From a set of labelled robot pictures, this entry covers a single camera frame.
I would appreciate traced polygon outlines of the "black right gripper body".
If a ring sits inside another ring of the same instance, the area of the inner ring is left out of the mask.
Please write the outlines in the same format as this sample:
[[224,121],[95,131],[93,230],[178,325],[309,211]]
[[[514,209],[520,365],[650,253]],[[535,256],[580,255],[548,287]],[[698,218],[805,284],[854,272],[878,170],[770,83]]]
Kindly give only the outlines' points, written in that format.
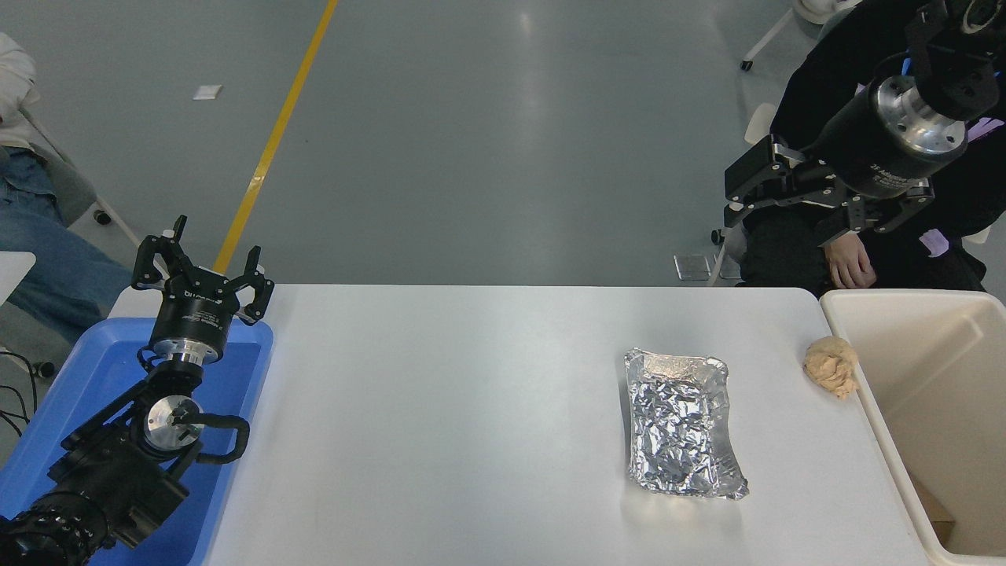
[[884,79],[841,108],[810,153],[852,190],[884,200],[917,186],[966,148],[966,123],[935,111],[915,79]]

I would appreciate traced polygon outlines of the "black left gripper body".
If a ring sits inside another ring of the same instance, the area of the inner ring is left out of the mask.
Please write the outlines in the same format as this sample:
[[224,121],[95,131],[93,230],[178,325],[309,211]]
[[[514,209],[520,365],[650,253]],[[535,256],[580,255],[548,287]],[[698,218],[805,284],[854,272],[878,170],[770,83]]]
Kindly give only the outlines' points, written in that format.
[[188,271],[169,269],[151,347],[166,348],[181,340],[208,348],[226,347],[231,320],[240,307],[237,293],[242,288],[237,281],[198,267]]

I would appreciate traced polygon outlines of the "person's hand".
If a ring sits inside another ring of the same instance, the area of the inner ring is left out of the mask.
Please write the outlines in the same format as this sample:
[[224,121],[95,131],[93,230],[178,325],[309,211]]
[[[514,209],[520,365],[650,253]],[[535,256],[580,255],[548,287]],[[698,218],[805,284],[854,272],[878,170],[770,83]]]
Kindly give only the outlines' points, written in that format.
[[865,244],[857,233],[845,233],[824,247],[828,274],[834,288],[871,288],[877,282]]

